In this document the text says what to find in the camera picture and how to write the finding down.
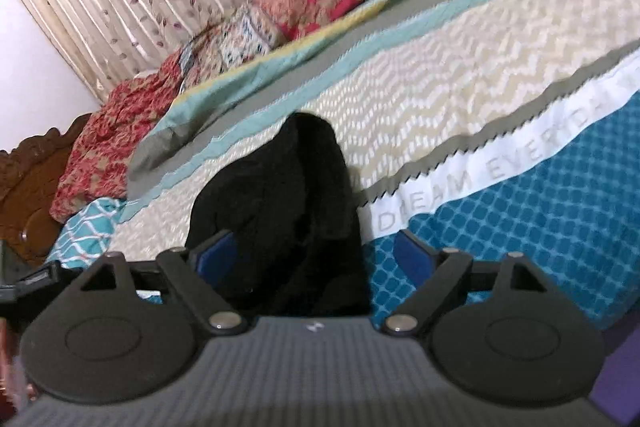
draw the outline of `round black disc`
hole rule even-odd
[[[162,387],[191,360],[191,326],[166,306],[116,291],[71,297],[55,301],[22,338],[25,371],[45,393],[84,404],[126,401]]]
[[[445,315],[434,327],[431,352],[446,377],[466,391],[526,407],[584,395],[604,359],[600,334],[579,310],[527,291]]]

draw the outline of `teal stripe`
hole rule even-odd
[[[405,44],[441,28],[466,10],[480,6],[488,1],[491,0],[449,0],[393,28],[371,34],[362,39],[320,75],[271,103],[271,105],[249,115],[243,121],[230,127],[221,136],[214,137],[205,149],[194,155],[188,163],[185,163],[176,171],[166,174],[162,181],[148,191],[143,198],[127,202],[120,222],[128,221],[135,216],[143,207],[156,199],[162,190],[171,188],[191,176],[206,160],[219,157],[234,143],[257,134],[292,111],[303,107],[305,103],[317,98],[324,90],[344,79],[368,58],[382,50]]]
[[[355,12],[366,10],[369,6],[380,1],[383,0],[369,0],[359,6]],[[242,68],[237,73],[231,73],[223,80],[211,84],[207,89],[190,94],[189,98],[169,108],[167,114],[160,119],[147,136],[188,123],[199,114],[210,114],[214,110],[232,107],[266,84],[278,79],[287,71],[314,57],[342,35],[340,33],[313,42],[308,47],[299,48],[294,53],[283,57],[255,62],[253,67]]]

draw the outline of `triangular cutout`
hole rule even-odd
[[[83,292],[114,289],[116,289],[116,276],[113,273],[113,266],[111,266],[111,264],[104,264],[104,266],[98,270],[98,273],[82,286]]]
[[[516,264],[516,266],[513,267],[511,289],[538,293],[546,292],[546,288],[536,279],[529,269],[522,264]]]

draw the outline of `gray stripe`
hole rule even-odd
[[[573,94],[588,80],[601,76],[615,68],[626,56],[638,48],[640,48],[640,39],[609,52],[593,64],[580,68],[572,76],[551,84],[535,100],[531,100],[531,102],[526,103],[507,116],[497,118],[488,123],[473,136],[453,136],[449,138],[424,158],[405,164],[393,176],[383,178],[371,187],[358,192],[356,194],[358,206],[373,203],[384,194],[393,194],[402,183],[410,178],[417,178],[420,174],[427,174],[427,172],[436,168],[456,152],[475,151],[495,137],[515,131],[518,127],[539,116],[552,102]]]
[[[372,20],[350,30],[315,57],[288,71],[276,82],[223,114],[216,111],[207,115],[204,121],[190,121],[147,137],[139,144],[129,164],[127,197],[133,200],[142,196],[156,186],[164,174],[180,168],[202,151],[213,137],[222,135],[248,115],[318,76],[368,35],[396,26],[445,1],[447,0],[391,0]]]

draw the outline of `white wall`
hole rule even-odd
[[[0,150],[99,107],[20,0],[0,0]]]

